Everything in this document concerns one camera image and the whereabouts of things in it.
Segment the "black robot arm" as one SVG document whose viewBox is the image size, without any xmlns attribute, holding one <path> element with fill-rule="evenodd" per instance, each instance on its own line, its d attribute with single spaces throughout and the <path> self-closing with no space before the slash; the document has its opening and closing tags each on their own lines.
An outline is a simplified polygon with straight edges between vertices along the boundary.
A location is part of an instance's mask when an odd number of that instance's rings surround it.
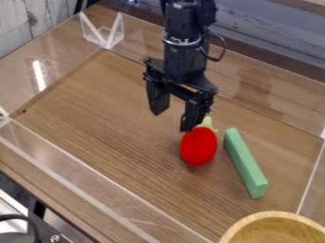
<svg viewBox="0 0 325 243">
<path fill-rule="evenodd" d="M 171 95 L 186 102 L 181 131 L 189 132 L 212 112 L 218 92 L 205 74 L 208 60 L 213 59 L 209 26 L 217 7 L 213 0 L 161 0 L 161 4 L 163 59 L 149 57 L 145 60 L 147 99 L 155 115 L 169 108 Z"/>
</svg>

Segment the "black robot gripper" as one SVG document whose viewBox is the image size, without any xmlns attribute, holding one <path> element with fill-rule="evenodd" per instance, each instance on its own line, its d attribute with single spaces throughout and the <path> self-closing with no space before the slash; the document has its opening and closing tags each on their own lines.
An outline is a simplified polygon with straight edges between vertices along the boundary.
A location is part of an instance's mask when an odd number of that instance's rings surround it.
<svg viewBox="0 0 325 243">
<path fill-rule="evenodd" d="M 147 58 L 143 80 L 150 110 L 155 116 L 170 106 L 170 96 L 186 102 L 186 112 L 181 118 L 181 131 L 190 132 L 212 112 L 213 97 L 218 88 L 206 77 L 209 43 L 195 46 L 165 45 L 163 59 Z"/>
</svg>

